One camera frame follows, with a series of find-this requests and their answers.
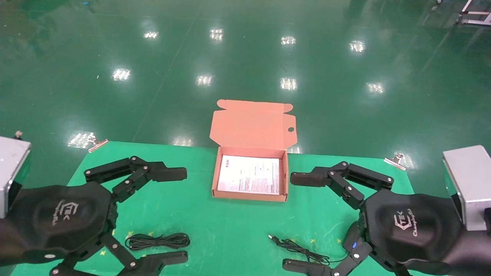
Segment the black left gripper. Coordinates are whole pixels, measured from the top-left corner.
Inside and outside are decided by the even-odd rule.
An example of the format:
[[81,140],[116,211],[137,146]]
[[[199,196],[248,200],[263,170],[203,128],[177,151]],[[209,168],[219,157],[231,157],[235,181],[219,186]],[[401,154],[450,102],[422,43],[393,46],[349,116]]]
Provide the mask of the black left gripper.
[[[119,276],[158,276],[165,266],[188,261],[183,248],[189,236],[175,233],[163,237],[130,236],[130,249],[165,246],[176,252],[136,259],[111,232],[117,219],[116,202],[123,203],[150,181],[172,182],[187,178],[184,167],[168,168],[162,161],[137,156],[87,169],[87,184],[23,189],[0,222],[1,266],[42,264],[67,257],[91,257],[105,246],[124,266]],[[112,189],[100,184],[125,177]]]

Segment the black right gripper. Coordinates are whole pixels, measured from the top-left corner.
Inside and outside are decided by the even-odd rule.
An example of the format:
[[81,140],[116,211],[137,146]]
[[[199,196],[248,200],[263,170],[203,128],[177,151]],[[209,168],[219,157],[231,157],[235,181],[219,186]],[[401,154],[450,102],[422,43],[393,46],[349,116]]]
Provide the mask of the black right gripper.
[[[293,172],[290,182],[295,186],[329,187],[352,209],[360,209],[360,233],[368,245],[358,245],[335,268],[284,259],[284,270],[307,276],[348,276],[371,256],[396,276],[409,276],[411,270],[475,276],[471,236],[452,199],[394,193],[392,177],[347,161],[332,167],[316,166],[309,173]],[[351,182],[379,192],[365,200]]]

